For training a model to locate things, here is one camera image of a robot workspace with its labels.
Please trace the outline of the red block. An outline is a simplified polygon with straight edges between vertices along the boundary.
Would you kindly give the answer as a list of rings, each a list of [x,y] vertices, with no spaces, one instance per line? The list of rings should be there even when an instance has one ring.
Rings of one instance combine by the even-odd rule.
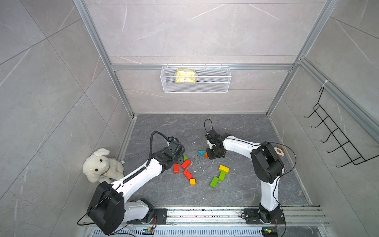
[[[184,162],[182,163],[181,168],[182,168],[183,170],[186,170],[190,165],[191,165],[191,161],[190,161],[190,160],[186,160],[186,161],[184,161]]]
[[[175,174],[178,174],[180,172],[180,165],[179,164],[174,164],[174,169],[173,169]]]
[[[193,179],[193,175],[192,175],[188,170],[184,170],[184,171],[183,171],[183,174],[185,175],[185,177],[186,177],[188,180]]]

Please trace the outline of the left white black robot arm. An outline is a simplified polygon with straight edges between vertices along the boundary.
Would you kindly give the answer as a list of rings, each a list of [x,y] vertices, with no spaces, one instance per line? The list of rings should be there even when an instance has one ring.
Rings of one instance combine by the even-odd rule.
[[[102,182],[95,190],[87,215],[100,230],[109,235],[122,223],[150,223],[155,216],[154,206],[145,199],[129,198],[151,179],[169,170],[183,156],[185,147],[176,140],[152,153],[148,161],[129,175],[112,183]]]

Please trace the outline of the yellow rectangular block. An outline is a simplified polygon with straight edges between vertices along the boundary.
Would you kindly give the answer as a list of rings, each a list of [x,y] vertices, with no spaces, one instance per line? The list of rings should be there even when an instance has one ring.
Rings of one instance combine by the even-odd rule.
[[[229,171],[230,171],[230,169],[228,167],[226,167],[226,166],[220,165],[219,166],[219,171],[225,172],[226,174],[228,174]]]

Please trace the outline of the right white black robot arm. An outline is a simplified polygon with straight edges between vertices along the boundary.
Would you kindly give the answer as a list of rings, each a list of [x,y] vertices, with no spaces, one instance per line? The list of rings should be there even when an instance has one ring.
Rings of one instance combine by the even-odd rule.
[[[260,220],[265,224],[274,221],[281,210],[278,201],[278,183],[284,170],[284,163],[272,144],[248,142],[227,133],[220,135],[213,129],[205,136],[209,146],[206,150],[209,159],[223,158],[227,151],[251,159],[255,175],[261,181]]]

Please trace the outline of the green block pair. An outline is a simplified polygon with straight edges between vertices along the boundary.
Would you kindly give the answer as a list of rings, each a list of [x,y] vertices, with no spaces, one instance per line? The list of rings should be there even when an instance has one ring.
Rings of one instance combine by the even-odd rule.
[[[218,177],[213,177],[213,179],[212,179],[212,181],[211,181],[211,183],[210,183],[210,187],[212,188],[212,189],[215,189],[216,188],[216,185],[217,185],[217,183],[219,182],[219,178]]]
[[[219,179],[220,182],[224,181],[226,174],[227,174],[226,171],[224,171],[224,170],[221,171],[221,173],[220,173],[220,175],[218,177],[218,179]]]

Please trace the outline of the teal triangle block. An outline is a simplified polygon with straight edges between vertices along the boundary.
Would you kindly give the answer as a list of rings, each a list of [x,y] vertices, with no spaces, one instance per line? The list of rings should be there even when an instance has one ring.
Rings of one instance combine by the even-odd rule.
[[[206,151],[198,151],[198,154],[202,157],[204,157],[204,154],[206,154]]]

